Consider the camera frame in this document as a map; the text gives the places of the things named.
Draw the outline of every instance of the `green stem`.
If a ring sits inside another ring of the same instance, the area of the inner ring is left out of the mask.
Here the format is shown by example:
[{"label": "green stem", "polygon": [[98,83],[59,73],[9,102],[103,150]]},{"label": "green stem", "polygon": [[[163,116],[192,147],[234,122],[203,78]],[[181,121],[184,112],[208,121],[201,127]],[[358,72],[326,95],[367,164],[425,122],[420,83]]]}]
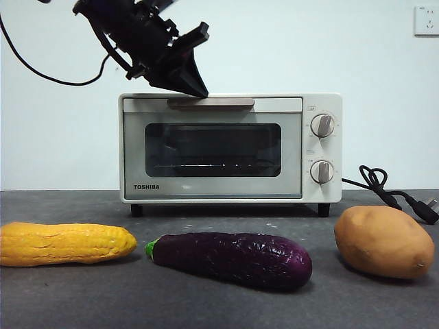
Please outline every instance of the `green stem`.
[{"label": "green stem", "polygon": [[154,241],[149,242],[146,246],[145,246],[145,252],[146,254],[151,257],[152,261],[154,261],[154,257],[152,255],[152,250],[154,249],[154,245],[156,244],[156,242],[159,240],[160,238],[155,239]]}]

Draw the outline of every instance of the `wall socket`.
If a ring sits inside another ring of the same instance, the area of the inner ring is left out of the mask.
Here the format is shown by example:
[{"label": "wall socket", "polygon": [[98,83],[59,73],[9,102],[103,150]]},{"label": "wall socket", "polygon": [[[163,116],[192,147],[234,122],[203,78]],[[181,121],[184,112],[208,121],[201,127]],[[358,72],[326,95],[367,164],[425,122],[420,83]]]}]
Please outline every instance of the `wall socket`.
[{"label": "wall socket", "polygon": [[414,35],[439,36],[439,5],[418,5],[414,8]]}]

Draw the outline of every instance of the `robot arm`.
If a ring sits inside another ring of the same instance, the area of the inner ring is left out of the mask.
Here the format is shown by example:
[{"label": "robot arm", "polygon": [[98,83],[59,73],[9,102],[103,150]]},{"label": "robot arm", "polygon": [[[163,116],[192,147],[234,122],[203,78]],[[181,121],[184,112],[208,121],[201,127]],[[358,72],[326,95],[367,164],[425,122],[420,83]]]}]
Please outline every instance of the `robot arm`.
[{"label": "robot arm", "polygon": [[[51,0],[39,0],[49,3]],[[158,14],[174,0],[79,0],[75,14],[83,14],[108,54],[125,70],[128,79],[144,77],[151,86],[196,97],[208,91],[195,64],[193,48],[208,40],[209,26],[201,22],[180,36],[171,20]],[[127,63],[113,48],[130,55]]]}]

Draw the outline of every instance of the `toshiba logo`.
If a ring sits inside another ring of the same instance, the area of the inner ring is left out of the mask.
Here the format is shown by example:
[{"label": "toshiba logo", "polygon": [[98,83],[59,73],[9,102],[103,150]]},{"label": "toshiba logo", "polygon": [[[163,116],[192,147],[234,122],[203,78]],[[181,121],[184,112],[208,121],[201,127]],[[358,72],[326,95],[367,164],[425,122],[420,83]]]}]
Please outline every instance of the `toshiba logo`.
[{"label": "toshiba logo", "polygon": [[155,185],[155,184],[135,184],[134,189],[135,190],[158,190],[158,189],[160,189],[160,186]]}]

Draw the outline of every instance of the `oven window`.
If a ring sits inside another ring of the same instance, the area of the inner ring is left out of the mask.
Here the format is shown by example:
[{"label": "oven window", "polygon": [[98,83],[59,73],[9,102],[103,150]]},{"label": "oven window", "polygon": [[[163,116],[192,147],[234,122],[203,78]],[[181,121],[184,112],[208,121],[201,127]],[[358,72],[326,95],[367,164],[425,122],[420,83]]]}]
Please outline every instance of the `oven window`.
[{"label": "oven window", "polygon": [[274,177],[281,173],[275,123],[151,123],[145,128],[150,177]]}]

